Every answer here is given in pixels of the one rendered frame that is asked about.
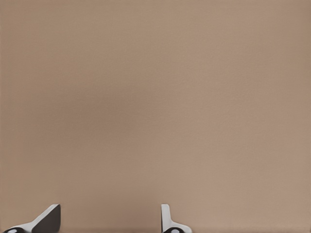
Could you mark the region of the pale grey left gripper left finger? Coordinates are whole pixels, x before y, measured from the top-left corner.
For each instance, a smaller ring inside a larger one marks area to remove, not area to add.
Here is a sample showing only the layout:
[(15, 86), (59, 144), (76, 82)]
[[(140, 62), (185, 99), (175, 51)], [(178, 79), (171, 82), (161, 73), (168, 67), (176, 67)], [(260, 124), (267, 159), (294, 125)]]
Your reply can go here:
[(13, 226), (3, 233), (59, 233), (61, 205), (52, 204), (33, 221)]

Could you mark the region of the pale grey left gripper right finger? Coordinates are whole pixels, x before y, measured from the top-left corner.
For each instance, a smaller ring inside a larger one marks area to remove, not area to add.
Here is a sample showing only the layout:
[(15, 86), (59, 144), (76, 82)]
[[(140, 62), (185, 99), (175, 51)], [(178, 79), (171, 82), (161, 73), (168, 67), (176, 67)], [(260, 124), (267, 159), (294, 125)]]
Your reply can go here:
[(192, 229), (187, 225), (174, 222), (171, 218), (170, 206), (161, 204), (161, 233), (192, 233)]

